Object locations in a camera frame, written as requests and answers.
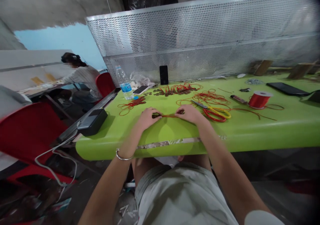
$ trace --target spool of red thread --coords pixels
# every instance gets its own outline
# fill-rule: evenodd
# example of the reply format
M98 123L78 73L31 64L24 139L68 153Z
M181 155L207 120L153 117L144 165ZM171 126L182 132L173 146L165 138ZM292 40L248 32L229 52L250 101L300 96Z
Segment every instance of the spool of red thread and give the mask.
M265 91L255 91L249 101L249 106L254 109L264 109L270 97L273 94Z

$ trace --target scissors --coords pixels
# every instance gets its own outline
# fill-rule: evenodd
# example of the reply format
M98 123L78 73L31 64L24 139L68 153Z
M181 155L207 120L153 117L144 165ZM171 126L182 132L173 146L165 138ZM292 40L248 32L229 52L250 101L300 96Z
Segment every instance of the scissors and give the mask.
M203 104L201 104L201 103L198 103L198 102L196 102L196 101L194 101L194 100L191 100L192 102L194 102L195 104L197 104L198 106L201 106L202 108L203 108L203 111L204 111L204 113L206 114L206 116L208 117L208 118L210 118L211 120L214 120L214 121L216 121L216 122L225 122L226 121L226 119L230 119L231 118L231 115L230 115L230 113L227 111L227 110L225 110L225 109L222 109L222 108L217 108L217 107L212 107L212 106L205 106L205 105L203 105ZM209 114L212 114L212 115L214 115L214 116L216 116L216 117L219 117L219 118L221 118L221 119L216 119L216 118L213 118L212 116L210 116Z

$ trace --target silver bangle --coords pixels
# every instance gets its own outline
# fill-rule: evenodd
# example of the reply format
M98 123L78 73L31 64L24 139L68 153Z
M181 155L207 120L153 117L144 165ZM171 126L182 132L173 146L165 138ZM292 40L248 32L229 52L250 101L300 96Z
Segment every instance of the silver bangle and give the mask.
M117 158L119 158L120 160L122 160L122 161L128 161L128 160L131 160L131 159L133 158L133 156L130 157L130 158L122 158L122 157L119 156L119 154L118 154L119 151L120 151L120 148L117 148L117 150L116 150L116 156L117 156Z

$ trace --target metal mesh screen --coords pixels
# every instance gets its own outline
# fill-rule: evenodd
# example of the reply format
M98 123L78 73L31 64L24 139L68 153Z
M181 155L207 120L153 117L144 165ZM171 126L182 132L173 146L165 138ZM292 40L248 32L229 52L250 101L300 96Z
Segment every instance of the metal mesh screen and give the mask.
M314 0L198 0L87 18L116 86L116 64L160 81L248 71L255 60L273 66L319 56Z

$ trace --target red chair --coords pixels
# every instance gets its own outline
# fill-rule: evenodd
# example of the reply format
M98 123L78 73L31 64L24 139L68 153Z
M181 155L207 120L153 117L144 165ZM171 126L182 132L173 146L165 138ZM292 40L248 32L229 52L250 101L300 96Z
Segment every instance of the red chair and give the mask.
M96 78L96 85L102 97L109 95L116 87L113 84L110 73L102 73Z
M29 164L7 177L7 180L23 185L17 179L27 175L43 175L54 179L50 171L38 166L34 159L48 151L50 144L66 129L50 105L44 102L24 106L0 120L0 151ZM38 161L45 164L52 155L49 152L39 157ZM71 177L56 174L61 182L72 181Z

